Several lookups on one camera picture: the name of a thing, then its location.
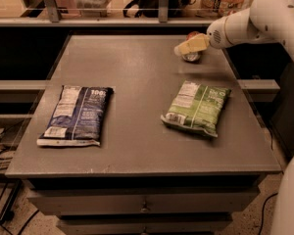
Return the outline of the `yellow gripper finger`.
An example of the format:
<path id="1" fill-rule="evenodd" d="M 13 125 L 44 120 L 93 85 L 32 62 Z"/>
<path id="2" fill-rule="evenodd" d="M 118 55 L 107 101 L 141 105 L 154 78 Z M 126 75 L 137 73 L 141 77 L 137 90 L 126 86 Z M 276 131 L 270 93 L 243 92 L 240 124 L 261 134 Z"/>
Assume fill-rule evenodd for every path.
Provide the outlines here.
<path id="1" fill-rule="evenodd" d="M 190 53 L 197 53 L 206 50 L 210 45 L 209 37 L 206 34 L 193 34 L 185 41 L 174 47 L 174 53 L 177 56 L 183 56 Z"/>

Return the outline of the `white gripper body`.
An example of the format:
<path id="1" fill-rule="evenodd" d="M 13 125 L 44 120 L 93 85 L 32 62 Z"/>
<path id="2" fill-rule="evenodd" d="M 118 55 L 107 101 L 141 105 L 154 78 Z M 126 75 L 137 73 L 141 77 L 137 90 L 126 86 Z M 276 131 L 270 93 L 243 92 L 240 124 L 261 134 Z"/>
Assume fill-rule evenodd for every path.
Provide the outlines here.
<path id="1" fill-rule="evenodd" d="M 217 49 L 232 47 L 239 36 L 238 21 L 231 16 L 222 17 L 212 22 L 207 28 L 207 35 L 212 47 Z"/>

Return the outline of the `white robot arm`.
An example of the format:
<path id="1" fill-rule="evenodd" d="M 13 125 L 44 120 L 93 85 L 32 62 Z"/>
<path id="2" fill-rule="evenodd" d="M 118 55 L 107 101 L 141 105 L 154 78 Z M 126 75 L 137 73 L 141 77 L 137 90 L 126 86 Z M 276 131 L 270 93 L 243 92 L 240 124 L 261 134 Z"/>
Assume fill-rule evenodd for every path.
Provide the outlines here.
<path id="1" fill-rule="evenodd" d="M 177 56 L 241 43 L 278 42 L 294 63 L 294 0 L 253 0 L 248 9 L 212 22 L 207 37 L 198 36 L 174 48 Z M 294 235 L 294 157 L 281 179 L 270 235 Z"/>

